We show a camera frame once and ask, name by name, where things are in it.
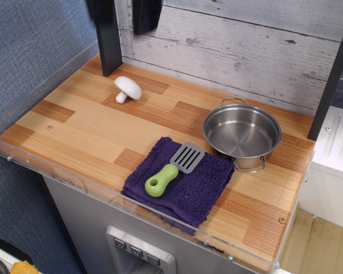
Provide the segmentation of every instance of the gray spatula head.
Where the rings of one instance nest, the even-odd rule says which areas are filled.
[[[186,142],[171,157],[170,163],[180,171],[190,174],[205,156],[205,151],[195,144]]]

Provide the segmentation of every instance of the distressed wood backdrop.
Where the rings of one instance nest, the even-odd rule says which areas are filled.
[[[343,0],[164,0],[143,35],[115,5],[125,63],[310,116],[343,36]]]

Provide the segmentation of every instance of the stainless steel pot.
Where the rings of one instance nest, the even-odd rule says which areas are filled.
[[[243,104],[224,104],[240,100]],[[255,173],[265,168],[265,161],[281,140],[281,127],[265,110],[245,103],[240,98],[227,98],[211,111],[203,125],[207,142],[221,154],[231,158],[236,169]],[[259,165],[258,170],[245,170]]]

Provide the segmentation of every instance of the yellow object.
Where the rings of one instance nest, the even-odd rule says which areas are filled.
[[[39,274],[39,272],[34,265],[27,261],[19,261],[13,265],[10,274]]]

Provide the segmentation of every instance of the green spatula handle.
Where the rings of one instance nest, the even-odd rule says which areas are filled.
[[[148,178],[145,183],[146,192],[152,197],[160,197],[171,180],[178,176],[179,169],[173,164],[166,164],[159,173]]]

